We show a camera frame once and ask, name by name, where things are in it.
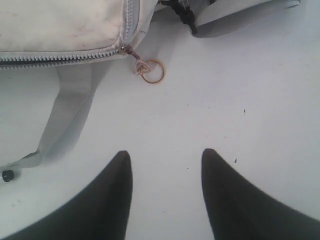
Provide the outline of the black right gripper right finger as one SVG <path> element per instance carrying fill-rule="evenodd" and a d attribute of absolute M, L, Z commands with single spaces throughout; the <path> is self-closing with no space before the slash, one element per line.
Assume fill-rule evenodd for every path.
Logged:
<path fill-rule="evenodd" d="M 201 158 L 205 207 L 216 240 L 318 240 L 320 222 L 266 194 L 214 149 Z"/>

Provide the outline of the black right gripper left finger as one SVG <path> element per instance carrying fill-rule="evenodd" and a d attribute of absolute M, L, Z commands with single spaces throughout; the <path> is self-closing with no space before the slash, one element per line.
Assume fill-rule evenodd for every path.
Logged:
<path fill-rule="evenodd" d="M 124 240 L 132 202 L 132 162 L 119 151 L 74 198 L 8 240 Z"/>

